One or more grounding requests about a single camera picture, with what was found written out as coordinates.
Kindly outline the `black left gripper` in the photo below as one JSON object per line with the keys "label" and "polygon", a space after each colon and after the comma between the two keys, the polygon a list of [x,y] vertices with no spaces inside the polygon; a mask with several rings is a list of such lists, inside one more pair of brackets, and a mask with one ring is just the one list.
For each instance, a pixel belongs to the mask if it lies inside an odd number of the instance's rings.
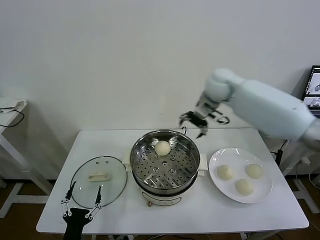
{"label": "black left gripper", "polygon": [[94,216],[102,209],[101,206],[101,188],[100,185],[95,198],[94,207],[91,210],[72,207],[69,208],[69,202],[77,181],[73,181],[71,187],[66,192],[64,199],[60,201],[62,207],[62,218],[66,223],[64,240],[81,240],[84,226],[89,224]]}

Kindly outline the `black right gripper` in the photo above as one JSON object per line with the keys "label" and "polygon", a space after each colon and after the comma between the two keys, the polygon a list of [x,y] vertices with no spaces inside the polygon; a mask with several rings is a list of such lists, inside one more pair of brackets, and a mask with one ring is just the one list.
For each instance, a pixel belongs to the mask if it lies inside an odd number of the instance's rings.
{"label": "black right gripper", "polygon": [[186,121],[191,122],[193,125],[199,128],[200,133],[196,137],[197,139],[208,134],[208,122],[206,118],[203,118],[196,112],[188,111],[180,115],[178,120],[179,124],[182,125]]}

